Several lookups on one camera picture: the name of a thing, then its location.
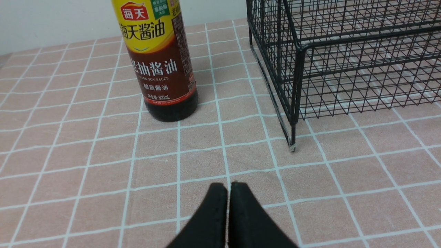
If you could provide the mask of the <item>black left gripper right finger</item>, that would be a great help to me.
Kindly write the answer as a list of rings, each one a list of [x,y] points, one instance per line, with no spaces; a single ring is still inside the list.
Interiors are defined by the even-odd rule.
[[[228,221],[230,248],[298,247],[266,213],[244,182],[232,182]]]

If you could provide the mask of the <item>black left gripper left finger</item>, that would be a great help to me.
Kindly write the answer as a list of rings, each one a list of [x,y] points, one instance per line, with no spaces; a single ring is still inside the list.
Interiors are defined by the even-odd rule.
[[[211,183],[188,223],[167,248],[223,248],[226,242],[227,189]]]

